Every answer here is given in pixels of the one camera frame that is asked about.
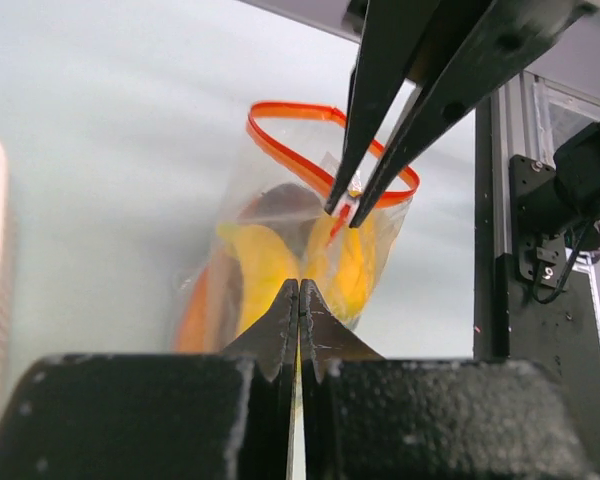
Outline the wrinkled yellow lemon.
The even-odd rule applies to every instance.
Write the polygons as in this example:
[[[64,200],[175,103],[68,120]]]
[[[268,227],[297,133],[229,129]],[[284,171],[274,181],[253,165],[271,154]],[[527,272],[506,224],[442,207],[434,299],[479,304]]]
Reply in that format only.
[[[309,235],[302,276],[315,282],[332,314],[344,323],[357,318],[375,287],[376,226],[332,230],[336,220],[319,217]]]

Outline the dark purple passion fruit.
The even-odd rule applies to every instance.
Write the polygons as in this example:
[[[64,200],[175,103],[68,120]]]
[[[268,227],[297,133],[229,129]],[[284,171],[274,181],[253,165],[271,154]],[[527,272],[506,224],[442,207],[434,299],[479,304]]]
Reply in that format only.
[[[241,214],[280,235],[308,235],[322,213],[322,200],[312,190],[295,183],[282,183],[260,194]]]

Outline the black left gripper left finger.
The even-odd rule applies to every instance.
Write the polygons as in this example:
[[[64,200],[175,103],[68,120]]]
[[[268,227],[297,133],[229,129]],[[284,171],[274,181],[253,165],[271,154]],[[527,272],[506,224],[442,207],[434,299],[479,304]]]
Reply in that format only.
[[[299,286],[215,354],[47,356],[0,419],[0,479],[287,479]]]

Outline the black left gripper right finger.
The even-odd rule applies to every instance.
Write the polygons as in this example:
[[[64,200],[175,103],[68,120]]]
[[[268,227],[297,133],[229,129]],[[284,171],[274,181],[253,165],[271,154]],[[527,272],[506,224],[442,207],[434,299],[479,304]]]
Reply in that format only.
[[[386,359],[299,293],[310,479],[595,479],[561,386],[525,360]]]

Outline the yellow banana bunch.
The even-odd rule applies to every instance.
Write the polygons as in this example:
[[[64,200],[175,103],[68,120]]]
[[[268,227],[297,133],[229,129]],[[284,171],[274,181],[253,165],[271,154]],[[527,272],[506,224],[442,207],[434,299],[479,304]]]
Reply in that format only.
[[[298,260],[282,238],[264,225],[221,224],[217,233],[238,260],[242,274],[240,335],[269,310],[286,280],[300,279]]]

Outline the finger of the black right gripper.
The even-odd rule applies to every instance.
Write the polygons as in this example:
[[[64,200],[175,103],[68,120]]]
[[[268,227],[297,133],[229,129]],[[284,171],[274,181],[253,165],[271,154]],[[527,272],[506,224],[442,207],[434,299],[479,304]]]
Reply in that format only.
[[[342,158],[325,204],[338,210],[340,199],[374,139],[410,69],[409,62],[438,1],[367,3],[364,28],[349,86]]]
[[[416,88],[364,188],[353,227],[405,167],[595,11],[589,1],[438,2],[404,80]]]

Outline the clear zip bag red zipper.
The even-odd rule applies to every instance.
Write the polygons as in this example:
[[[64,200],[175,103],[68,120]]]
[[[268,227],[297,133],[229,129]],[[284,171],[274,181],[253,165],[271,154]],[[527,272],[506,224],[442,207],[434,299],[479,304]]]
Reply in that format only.
[[[345,122],[328,105],[250,107],[210,255],[191,281],[175,334],[177,352],[222,349],[269,309],[288,279],[313,280],[332,314],[357,326],[420,179],[404,169],[359,228],[326,214]]]

